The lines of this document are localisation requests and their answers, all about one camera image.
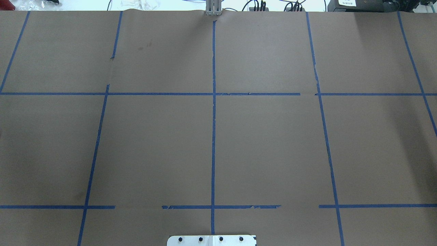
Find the white metal mounting plate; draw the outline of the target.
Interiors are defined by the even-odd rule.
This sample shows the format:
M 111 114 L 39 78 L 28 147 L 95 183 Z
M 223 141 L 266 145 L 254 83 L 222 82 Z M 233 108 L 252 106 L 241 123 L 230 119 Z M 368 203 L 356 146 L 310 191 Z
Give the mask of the white metal mounting plate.
M 255 235 L 175 235 L 167 246 L 256 246 Z

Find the black device with label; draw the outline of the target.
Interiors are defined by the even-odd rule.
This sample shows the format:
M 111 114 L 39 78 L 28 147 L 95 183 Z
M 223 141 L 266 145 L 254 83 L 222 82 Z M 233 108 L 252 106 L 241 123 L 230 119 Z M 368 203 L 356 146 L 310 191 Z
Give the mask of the black device with label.
M 328 12 L 412 12 L 420 0 L 331 0 Z

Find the crumpled clear plastic bag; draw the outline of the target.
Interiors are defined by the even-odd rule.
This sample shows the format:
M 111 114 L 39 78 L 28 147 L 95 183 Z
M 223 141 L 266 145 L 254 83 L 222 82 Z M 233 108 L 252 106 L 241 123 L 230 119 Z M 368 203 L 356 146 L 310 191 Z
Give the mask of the crumpled clear plastic bag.
M 11 0 L 18 11 L 56 11 L 61 6 L 59 0 Z

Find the red object at corner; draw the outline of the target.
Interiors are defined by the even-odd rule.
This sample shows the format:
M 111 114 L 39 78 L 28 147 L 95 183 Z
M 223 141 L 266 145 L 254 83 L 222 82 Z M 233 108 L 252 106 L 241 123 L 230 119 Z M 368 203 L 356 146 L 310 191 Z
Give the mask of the red object at corner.
M 0 0 L 0 11 L 15 11 L 15 6 L 10 0 Z

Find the grey metal bracket post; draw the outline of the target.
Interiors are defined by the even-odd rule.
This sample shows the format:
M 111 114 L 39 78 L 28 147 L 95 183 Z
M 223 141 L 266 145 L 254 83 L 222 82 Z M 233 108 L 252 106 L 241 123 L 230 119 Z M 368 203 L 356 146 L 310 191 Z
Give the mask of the grey metal bracket post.
M 206 15 L 207 16 L 220 16 L 222 15 L 222 0 L 205 0 L 206 2 Z

